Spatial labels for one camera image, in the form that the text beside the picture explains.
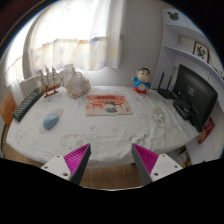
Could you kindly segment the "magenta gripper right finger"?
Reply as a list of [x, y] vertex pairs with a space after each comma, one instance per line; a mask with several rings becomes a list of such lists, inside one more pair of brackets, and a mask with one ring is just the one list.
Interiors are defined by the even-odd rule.
[[150, 184], [182, 169], [182, 167], [167, 154], [157, 155], [137, 144], [132, 144], [132, 156], [144, 185]]

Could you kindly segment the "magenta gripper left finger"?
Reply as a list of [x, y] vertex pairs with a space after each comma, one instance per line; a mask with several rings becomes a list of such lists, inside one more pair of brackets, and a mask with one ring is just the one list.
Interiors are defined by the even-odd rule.
[[86, 144], [65, 156], [54, 156], [42, 169], [79, 185], [90, 155], [91, 146]]

